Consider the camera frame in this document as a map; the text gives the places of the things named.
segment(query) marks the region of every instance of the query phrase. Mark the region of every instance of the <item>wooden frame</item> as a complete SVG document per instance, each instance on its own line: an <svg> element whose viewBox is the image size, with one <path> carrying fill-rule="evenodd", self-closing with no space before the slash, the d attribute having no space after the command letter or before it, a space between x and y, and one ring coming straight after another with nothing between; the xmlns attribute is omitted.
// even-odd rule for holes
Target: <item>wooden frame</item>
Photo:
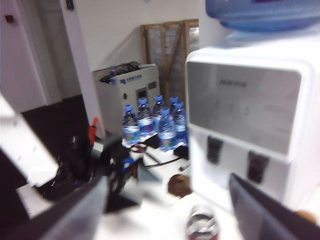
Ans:
<svg viewBox="0 0 320 240"><path fill-rule="evenodd" d="M142 53L143 60L146 64L150 64L149 58L149 48L148 48L148 39L147 33L149 27L158 26L160 28L160 42L161 42L161 61L164 71L163 82L161 82L161 92L164 94L164 99L167 104L169 99L169 86L170 86L170 73L172 71L173 62L177 53L178 45L180 42L181 49L181 70L182 70L182 78L181 78L181 86L183 91L183 101L186 101L186 82L185 82L185 64L187 55L190 53L190 28L198 27L199 20L198 19L186 19L182 21L170 21L164 22L160 24L145 24L140 26L141 38L142 38ZM166 43L165 43L165 33L169 27L178 26L176 36L173 42L173 46L170 52L170 55L166 55Z"/></svg>

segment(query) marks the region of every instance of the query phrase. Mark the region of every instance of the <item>wall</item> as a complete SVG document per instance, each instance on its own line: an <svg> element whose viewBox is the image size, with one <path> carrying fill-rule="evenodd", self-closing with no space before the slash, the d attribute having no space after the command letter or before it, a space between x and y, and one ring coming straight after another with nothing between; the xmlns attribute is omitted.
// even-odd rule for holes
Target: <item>wall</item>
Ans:
<svg viewBox="0 0 320 240"><path fill-rule="evenodd" d="M143 61L140 25L198 18L196 0L75 0L91 71Z"/></svg>
<svg viewBox="0 0 320 240"><path fill-rule="evenodd" d="M6 23L13 15L15 23ZM17 112L48 103L33 59L23 16L16 0L1 1L1 75L0 90Z"/></svg>
<svg viewBox="0 0 320 240"><path fill-rule="evenodd" d="M199 31L200 47L220 43L233 31L223 27L218 20L211 18L206 12L206 0L198 0L199 3Z"/></svg>
<svg viewBox="0 0 320 240"><path fill-rule="evenodd" d="M66 1L60 0L65 29L68 35L70 48L78 76L84 105L89 123L93 122L94 117L102 119L96 87L92 72L89 69L88 57L85 49L84 37L82 35L80 20L76 10L67 10ZM103 121L99 121L97 136L105 136Z"/></svg>
<svg viewBox="0 0 320 240"><path fill-rule="evenodd" d="M61 98L80 95L80 85L59 0L34 0L34 4Z"/></svg>
<svg viewBox="0 0 320 240"><path fill-rule="evenodd" d="M34 0L17 0L17 3L20 6L21 16L24 16L22 20L28 44L44 93L49 100L48 104L58 103L62 98L35 2Z"/></svg>

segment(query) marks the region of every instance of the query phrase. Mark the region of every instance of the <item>floor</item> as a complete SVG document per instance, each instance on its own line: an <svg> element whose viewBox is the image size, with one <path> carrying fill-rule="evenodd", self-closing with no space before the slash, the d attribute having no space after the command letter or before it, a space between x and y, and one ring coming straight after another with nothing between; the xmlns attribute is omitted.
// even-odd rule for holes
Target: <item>floor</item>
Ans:
<svg viewBox="0 0 320 240"><path fill-rule="evenodd" d="M72 136L88 134L88 118L82 95L22 113L54 157Z"/></svg>

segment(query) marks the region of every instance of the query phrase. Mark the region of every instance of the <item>bottle label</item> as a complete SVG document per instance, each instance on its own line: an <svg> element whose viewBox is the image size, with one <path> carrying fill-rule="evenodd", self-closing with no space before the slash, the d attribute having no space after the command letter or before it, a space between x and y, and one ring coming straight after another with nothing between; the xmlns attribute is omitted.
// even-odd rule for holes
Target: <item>bottle label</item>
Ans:
<svg viewBox="0 0 320 240"><path fill-rule="evenodd" d="M152 119L142 119L139 121L140 133L142 135L151 133L154 129L154 122Z"/></svg>
<svg viewBox="0 0 320 240"><path fill-rule="evenodd" d="M138 142L140 139L139 131L124 132L124 138L128 142Z"/></svg>
<svg viewBox="0 0 320 240"><path fill-rule="evenodd" d="M187 140L187 128L185 125L176 125L176 140L178 143Z"/></svg>
<svg viewBox="0 0 320 240"><path fill-rule="evenodd" d="M161 116L154 116L153 117L153 129L154 131L159 131L159 122L160 122Z"/></svg>
<svg viewBox="0 0 320 240"><path fill-rule="evenodd" d="M184 131L186 131L186 126L185 125L175 125L175 129L177 132L184 132Z"/></svg>
<svg viewBox="0 0 320 240"><path fill-rule="evenodd" d="M161 139L161 146L163 148L172 148L176 145L176 138L169 138L169 139Z"/></svg>

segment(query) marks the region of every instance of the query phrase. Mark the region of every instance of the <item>table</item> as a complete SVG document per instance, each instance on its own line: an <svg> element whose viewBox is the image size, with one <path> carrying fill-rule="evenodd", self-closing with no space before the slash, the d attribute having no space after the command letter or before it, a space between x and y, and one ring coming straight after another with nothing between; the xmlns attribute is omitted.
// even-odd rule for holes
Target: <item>table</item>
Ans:
<svg viewBox="0 0 320 240"><path fill-rule="evenodd" d="M175 158L172 153L164 153L159 149L149 148L148 151L161 162L167 162ZM139 155L140 153L132 153L133 158L138 158ZM146 165L155 164L146 155L144 160ZM102 215L93 239L186 240L185 228L192 207L197 204L206 204L215 211L221 228L219 240L243 240L237 220L232 213L195 192L183 198L168 193L167 184L173 175L178 173L189 175L189 168L183 172L179 171L179 167L185 162L185 159L180 159L167 165L151 168L150 170L154 174L162 177L161 184L136 183L136 181L130 180L125 185L123 192L133 198L142 196L141 205ZM20 188L18 193L31 217L51 206L50 202L35 194L29 185ZM303 209L320 219L319 202L320 186L314 190Z"/></svg>

